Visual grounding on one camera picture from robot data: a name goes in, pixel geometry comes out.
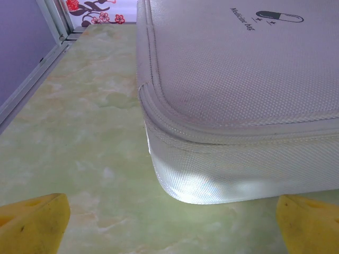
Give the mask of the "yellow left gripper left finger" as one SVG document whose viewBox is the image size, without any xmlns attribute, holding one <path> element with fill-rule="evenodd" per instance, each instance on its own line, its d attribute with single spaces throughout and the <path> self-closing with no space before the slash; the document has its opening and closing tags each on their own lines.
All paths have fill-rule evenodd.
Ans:
<svg viewBox="0 0 339 254">
<path fill-rule="evenodd" d="M 63 193 L 1 206 L 1 253 L 57 253 L 69 218 Z"/>
</svg>

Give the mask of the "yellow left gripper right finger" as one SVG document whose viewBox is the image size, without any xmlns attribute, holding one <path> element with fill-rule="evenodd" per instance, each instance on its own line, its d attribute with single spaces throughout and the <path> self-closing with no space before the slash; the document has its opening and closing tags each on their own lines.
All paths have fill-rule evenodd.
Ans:
<svg viewBox="0 0 339 254">
<path fill-rule="evenodd" d="M 288 253 L 338 253 L 338 206 L 298 195 L 281 195 L 276 206 Z"/>
</svg>

